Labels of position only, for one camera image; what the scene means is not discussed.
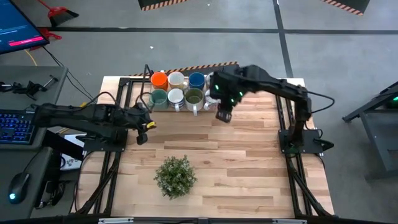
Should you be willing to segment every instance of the monitor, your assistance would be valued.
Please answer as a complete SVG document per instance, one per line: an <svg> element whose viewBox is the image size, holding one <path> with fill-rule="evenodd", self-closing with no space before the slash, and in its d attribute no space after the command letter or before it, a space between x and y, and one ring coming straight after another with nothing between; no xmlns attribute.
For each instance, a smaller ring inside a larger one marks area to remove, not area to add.
<svg viewBox="0 0 398 224"><path fill-rule="evenodd" d="M48 43L11 0L0 0L0 55Z"/></svg>

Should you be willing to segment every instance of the gray floor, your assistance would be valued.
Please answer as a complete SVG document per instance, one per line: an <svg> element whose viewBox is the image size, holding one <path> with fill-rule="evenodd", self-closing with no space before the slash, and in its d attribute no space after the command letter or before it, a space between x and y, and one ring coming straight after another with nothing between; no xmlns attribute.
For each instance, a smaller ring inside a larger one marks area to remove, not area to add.
<svg viewBox="0 0 398 224"><path fill-rule="evenodd" d="M277 28L272 0L191 0L149 12L142 12L132 0L47 2L81 14L65 26ZM35 1L17 3L38 26L49 25L46 10ZM319 0L279 0L279 4L285 29L398 29L395 0L371 1L363 17ZM277 34L58 34L63 39L47 48L92 95L98 93L103 76L141 73L145 63L159 70L237 60L241 65L258 64L275 77L286 77ZM351 124L341 120L397 81L397 36L287 35L286 39L294 77L304 78L310 90L336 99L334 107L314 115L324 138L335 143L325 155L335 213L344 218L397 223L398 180L365 181L364 175L380 167L375 151L359 120ZM55 65L41 49L32 54L39 65ZM31 65L31 61L23 51L0 56L0 65L10 64ZM83 101L87 99L67 83L60 103L79 105ZM328 103L313 97L313 109Z"/></svg>

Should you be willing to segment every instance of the green mug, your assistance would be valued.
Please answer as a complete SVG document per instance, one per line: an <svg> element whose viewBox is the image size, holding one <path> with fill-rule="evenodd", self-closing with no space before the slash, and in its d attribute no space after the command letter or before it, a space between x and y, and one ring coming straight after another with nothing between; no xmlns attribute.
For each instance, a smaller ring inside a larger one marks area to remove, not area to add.
<svg viewBox="0 0 398 224"><path fill-rule="evenodd" d="M163 89L154 90L150 96L148 107L154 110L166 110L169 108L167 92Z"/></svg>

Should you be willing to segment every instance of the black metal frame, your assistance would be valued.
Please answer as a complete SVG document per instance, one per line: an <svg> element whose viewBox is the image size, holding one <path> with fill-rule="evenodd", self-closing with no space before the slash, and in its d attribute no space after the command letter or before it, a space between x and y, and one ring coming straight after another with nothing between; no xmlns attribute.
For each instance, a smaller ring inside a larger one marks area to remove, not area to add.
<svg viewBox="0 0 398 224"><path fill-rule="evenodd" d="M398 82L395 82L391 86L381 91L380 95L376 96L375 98L373 98L371 101L361 106L360 108L354 110L349 115L344 116L343 120L346 123L351 122L354 118L358 118L361 115L361 113L369 110L374 110L386 104L388 101L391 101L392 99L397 97L397 95L398 95Z"/></svg>
<svg viewBox="0 0 398 224"><path fill-rule="evenodd" d="M116 104L117 105L121 104L123 90L124 90L125 86L127 86L127 93L126 93L126 99L124 101L124 107L125 108L130 107L132 88L134 86L134 83L139 82L139 83L142 83L142 85L141 85L141 93L139 95L139 98L141 99L141 101L145 105L145 107L147 107L145 101L142 99L142 96L143 96L143 93L144 93L144 84L150 82L150 77L152 76L152 74L153 74L153 71L148 67L148 65L145 65L144 76L142 78L137 78L137 77L136 78L133 78L133 77L120 78L119 79L119 85L118 85L118 93L116 95ZM111 211L112 211L113 197L114 197L114 191L115 191L115 188L116 188L116 181L118 179L118 170L119 170L119 163L120 163L120 159L121 159L121 153L122 152L115 152L113 164L112 164L111 168L108 171L108 164L109 164L109 160L111 158L112 152L105 152L104 162L103 162L102 169L101 169L101 175L99 177L99 187L101 185L103 185L103 188L104 188L105 185L108 183L109 179L111 181L110 182L110 186L109 186L108 199L106 201L106 206L105 206L105 209L103 211L103 213L108 214L108 215L110 215ZM103 188L102 188L101 191L99 191L97 193L98 196L95 199L94 212L93 213L97 213L97 214L100 213L101 203L102 203L102 196L103 196Z"/></svg>
<svg viewBox="0 0 398 224"><path fill-rule="evenodd" d="M379 171L375 174L369 174L365 176L367 181L386 179L390 177L398 176L398 166L395 166L393 160L385 147L378 146L375 140L375 135L373 133L374 126L371 126L368 121L368 114L370 113L398 113L398 110L377 110L378 107L387 104L392 101L398 95L398 82L395 82L391 86L385 88L383 91L379 93L376 97L374 97L371 101L367 102L365 105L360 108L354 110L349 115L344 116L343 120L346 123L350 123L355 118L361 118L362 124L368 135L368 138L372 144L372 147L376 149L377 154L379 155L380 161L384 165L384 170Z"/></svg>
<svg viewBox="0 0 398 224"><path fill-rule="evenodd" d="M286 129L284 112L283 112L280 96L275 96L275 97L276 97L276 103L277 103L277 110L279 112L279 124L280 124L280 128L281 128L281 130L279 130L279 132L281 133L284 129ZM287 107L287 114L289 117L289 124L293 125L294 124L294 116L293 116L292 103L288 99L286 99L286 107ZM291 153L287 153L287 152L284 152L283 154L285 155L285 159L286 159L287 174L289 177L289 185L290 185L290 194L292 196L292 204L293 204L293 211L294 211L295 218L297 218L300 215L303 215L303 213L301 212L300 206L299 206L299 199L297 197L297 190L295 188L295 183L298 184L298 186L301 188L301 190L303 192L306 215L310 215L310 216L312 215L312 208L311 208L311 206L312 206L314 208L314 210L316 211L316 213L318 214L318 216L331 216L331 214L328 213L325 209L323 209L323 207L318 203L316 198L311 193L310 189L308 189L308 187L307 187L301 153L297 152L294 154L294 156L290 156ZM293 157L296 158L298 170L293 165L293 162L292 162Z"/></svg>

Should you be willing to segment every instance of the white mug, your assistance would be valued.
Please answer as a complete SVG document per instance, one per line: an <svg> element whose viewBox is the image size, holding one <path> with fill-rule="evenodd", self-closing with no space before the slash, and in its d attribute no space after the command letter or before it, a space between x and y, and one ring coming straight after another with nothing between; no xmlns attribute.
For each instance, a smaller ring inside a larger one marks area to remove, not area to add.
<svg viewBox="0 0 398 224"><path fill-rule="evenodd" d="M210 78L211 78L211 76L214 74L214 72L211 72L211 73L209 73L207 76L206 76L206 87L207 87L207 89L209 89L209 86L210 86Z"/></svg>
<svg viewBox="0 0 398 224"><path fill-rule="evenodd" d="M171 89L179 88L184 90L188 87L188 82L185 82L185 76L181 72L172 72L167 77Z"/></svg>
<svg viewBox="0 0 398 224"><path fill-rule="evenodd" d="M214 110L214 109L217 109L218 103L221 103L221 100L213 99L213 98L210 96L210 90L207 90L207 91L206 91L206 93L205 93L205 100L206 100L206 103L205 103L205 105L204 105L205 110Z"/></svg>
<svg viewBox="0 0 398 224"><path fill-rule="evenodd" d="M170 90L167 99L169 103L174 106L176 112L179 112L184 106L184 92L178 88Z"/></svg>
<svg viewBox="0 0 398 224"><path fill-rule="evenodd" d="M198 111L203 108L204 94L198 88L191 88L185 94L185 104L187 109L193 112L193 115L198 116Z"/></svg>

